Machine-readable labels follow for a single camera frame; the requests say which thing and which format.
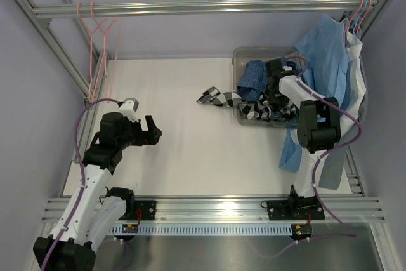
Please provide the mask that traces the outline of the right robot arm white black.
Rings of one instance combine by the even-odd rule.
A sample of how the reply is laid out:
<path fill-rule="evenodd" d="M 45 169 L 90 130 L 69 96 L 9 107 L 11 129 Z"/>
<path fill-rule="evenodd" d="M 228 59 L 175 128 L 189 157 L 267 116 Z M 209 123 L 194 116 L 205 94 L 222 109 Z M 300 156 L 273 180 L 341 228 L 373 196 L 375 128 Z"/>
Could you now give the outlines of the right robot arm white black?
<path fill-rule="evenodd" d="M 324 220 L 324 208 L 317 192 L 319 171 L 328 151 L 341 138 L 338 101 L 318 95 L 279 59 L 270 60 L 265 67 L 266 96 L 271 106 L 282 110 L 291 103 L 299 109 L 296 135 L 302 147 L 299 171 L 290 193 L 285 200 L 266 202 L 268 217 L 271 221 Z"/>

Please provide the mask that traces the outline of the pink wire hanger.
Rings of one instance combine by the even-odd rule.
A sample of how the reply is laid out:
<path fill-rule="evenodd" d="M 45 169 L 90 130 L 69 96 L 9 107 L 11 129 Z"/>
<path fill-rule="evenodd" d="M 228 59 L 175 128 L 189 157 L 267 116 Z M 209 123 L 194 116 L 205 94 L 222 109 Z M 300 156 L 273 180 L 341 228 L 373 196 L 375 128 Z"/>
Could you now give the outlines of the pink wire hanger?
<path fill-rule="evenodd" d="M 95 3 L 92 2 L 91 5 L 90 5 L 90 12 L 91 12 L 91 17 L 92 17 L 96 27 L 93 30 L 91 30 L 88 27 L 87 23 L 84 21 L 83 15 L 81 13 L 81 5 L 82 5 L 82 3 L 78 2 L 76 4 L 76 9 L 75 10 L 76 10 L 77 17 L 79 18 L 79 21 L 80 21 L 81 25 L 84 27 L 84 30 L 86 31 L 86 33 L 88 35 L 88 38 L 89 38 L 89 76 L 90 76 L 90 79 L 89 79 L 89 87 L 88 87 L 88 102 L 91 103 L 91 102 L 93 102 L 94 97 L 95 97 L 95 89 L 93 87 L 93 58 L 94 58 L 94 55 L 93 55 L 93 35 L 98 30 L 102 29 L 102 25 L 105 22 L 105 19 L 100 20 L 100 21 L 97 20 L 96 15 L 93 12 L 93 7 L 94 7 Z"/>

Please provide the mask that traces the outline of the blue checked shirt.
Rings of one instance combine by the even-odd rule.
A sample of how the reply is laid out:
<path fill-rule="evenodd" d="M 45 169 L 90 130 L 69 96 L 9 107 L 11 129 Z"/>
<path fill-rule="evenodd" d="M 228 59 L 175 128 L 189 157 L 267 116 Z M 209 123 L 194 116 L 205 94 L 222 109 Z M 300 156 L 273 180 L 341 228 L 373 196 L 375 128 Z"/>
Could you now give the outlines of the blue checked shirt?
<path fill-rule="evenodd" d="M 292 76 L 296 76 L 302 71 L 298 63 L 292 58 L 280 57 L 276 59 L 280 59 L 283 66 L 291 66 L 295 70 L 295 74 Z M 245 70 L 241 78 L 237 81 L 237 93 L 240 94 L 244 100 L 257 100 L 260 93 L 265 93 L 265 89 L 268 85 L 265 70 L 265 64 L 267 62 L 262 60 L 250 60 L 246 63 Z"/>

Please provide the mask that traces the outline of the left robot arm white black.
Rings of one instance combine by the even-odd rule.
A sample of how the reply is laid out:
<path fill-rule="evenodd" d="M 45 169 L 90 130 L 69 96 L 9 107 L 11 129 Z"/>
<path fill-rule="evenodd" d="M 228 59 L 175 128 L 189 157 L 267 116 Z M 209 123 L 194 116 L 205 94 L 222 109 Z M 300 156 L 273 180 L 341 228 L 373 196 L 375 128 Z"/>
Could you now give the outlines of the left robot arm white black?
<path fill-rule="evenodd" d="M 122 112 L 104 114 L 100 130 L 79 159 L 81 177 L 65 211 L 48 237 L 39 237 L 33 251 L 41 270 L 92 270 L 96 252 L 119 220 L 134 222 L 155 218 L 155 201 L 139 201 L 128 188 L 112 187 L 100 196 L 110 181 L 124 149 L 156 145 L 162 131 L 153 117 L 145 117 L 144 131 L 137 119 Z"/>

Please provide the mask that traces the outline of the black white plaid shirt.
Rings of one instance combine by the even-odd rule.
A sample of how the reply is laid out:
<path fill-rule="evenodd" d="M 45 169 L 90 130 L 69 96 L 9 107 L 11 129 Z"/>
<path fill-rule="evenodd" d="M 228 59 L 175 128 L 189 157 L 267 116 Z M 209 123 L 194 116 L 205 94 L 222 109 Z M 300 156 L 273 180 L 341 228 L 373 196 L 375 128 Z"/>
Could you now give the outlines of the black white plaid shirt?
<path fill-rule="evenodd" d="M 250 121 L 282 122 L 294 124 L 298 121 L 298 111 L 293 103 L 278 107 L 272 104 L 265 93 L 260 93 L 257 100 L 248 101 L 234 91 L 220 92 L 212 86 L 203 92 L 196 101 L 199 104 L 209 104 L 217 107 L 237 109 L 243 119 Z"/>

